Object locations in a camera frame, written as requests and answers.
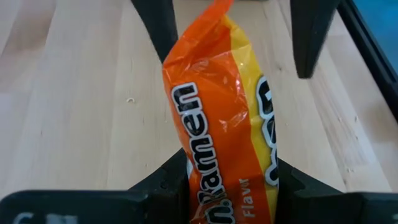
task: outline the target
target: small crumb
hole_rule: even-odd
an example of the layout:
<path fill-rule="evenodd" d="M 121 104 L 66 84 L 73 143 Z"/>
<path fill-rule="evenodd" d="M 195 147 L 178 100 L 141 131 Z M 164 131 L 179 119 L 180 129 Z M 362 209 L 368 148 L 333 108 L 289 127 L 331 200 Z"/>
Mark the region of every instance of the small crumb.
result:
<path fill-rule="evenodd" d="M 136 100 L 134 99 L 134 98 L 128 98 L 127 100 L 126 100 L 126 102 L 128 102 L 128 103 L 134 103 Z"/>

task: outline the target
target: yellow stripe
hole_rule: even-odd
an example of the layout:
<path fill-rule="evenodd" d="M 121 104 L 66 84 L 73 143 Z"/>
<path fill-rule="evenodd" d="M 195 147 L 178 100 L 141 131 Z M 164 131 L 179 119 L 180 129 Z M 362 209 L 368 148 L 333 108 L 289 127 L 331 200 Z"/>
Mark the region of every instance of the yellow stripe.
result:
<path fill-rule="evenodd" d="M 250 41 L 248 41 L 243 30 L 226 16 L 224 17 L 223 22 L 231 29 L 231 51 L 236 65 L 238 66 L 239 73 L 241 74 L 243 88 L 246 94 L 246 101 L 249 107 L 251 141 L 256 150 L 262 173 L 264 174 L 271 164 L 271 148 L 267 145 L 262 135 L 262 124 L 264 123 L 264 120 L 259 116 L 259 108 L 256 98 L 257 82 L 262 76 L 262 72 L 252 50 L 252 45 Z M 269 213 L 271 215 L 272 222 L 274 222 L 277 203 L 277 187 L 267 184 L 265 184 L 265 187 L 268 198 Z"/>

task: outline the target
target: ramen noodle package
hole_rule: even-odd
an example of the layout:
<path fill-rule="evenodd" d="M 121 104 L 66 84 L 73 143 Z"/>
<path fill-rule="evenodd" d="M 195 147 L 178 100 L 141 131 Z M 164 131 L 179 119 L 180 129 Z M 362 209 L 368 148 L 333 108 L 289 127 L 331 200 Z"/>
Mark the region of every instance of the ramen noodle package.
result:
<path fill-rule="evenodd" d="M 278 176 L 268 82 L 251 43 L 215 0 L 164 62 L 166 94 L 189 158 L 191 223 L 273 223 Z"/>

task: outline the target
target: wooden table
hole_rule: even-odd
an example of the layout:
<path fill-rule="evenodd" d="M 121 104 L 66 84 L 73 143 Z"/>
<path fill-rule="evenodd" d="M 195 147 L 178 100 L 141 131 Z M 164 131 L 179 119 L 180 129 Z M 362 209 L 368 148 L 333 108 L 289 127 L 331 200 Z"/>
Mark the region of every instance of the wooden table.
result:
<path fill-rule="evenodd" d="M 175 0 L 180 33 L 208 3 Z M 342 191 L 398 191 L 398 125 L 339 15 L 314 78 L 299 80 L 289 0 L 229 14 L 270 80 L 279 156 Z M 180 148 L 129 0 L 0 0 L 0 52 L 0 197 L 127 189 Z"/>

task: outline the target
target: light wood surface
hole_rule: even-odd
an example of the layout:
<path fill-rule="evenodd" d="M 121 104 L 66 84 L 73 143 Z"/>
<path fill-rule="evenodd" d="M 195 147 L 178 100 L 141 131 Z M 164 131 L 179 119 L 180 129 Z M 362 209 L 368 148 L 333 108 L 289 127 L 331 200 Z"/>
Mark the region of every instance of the light wood surface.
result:
<path fill-rule="evenodd" d="M 175 0 L 180 33 L 208 3 Z M 342 191 L 398 192 L 398 125 L 341 18 L 314 78 L 299 80 L 289 10 L 238 1 L 229 12 L 270 81 L 279 157 Z M 129 0 L 0 0 L 0 52 L 0 197 L 128 189 L 180 148 Z"/>

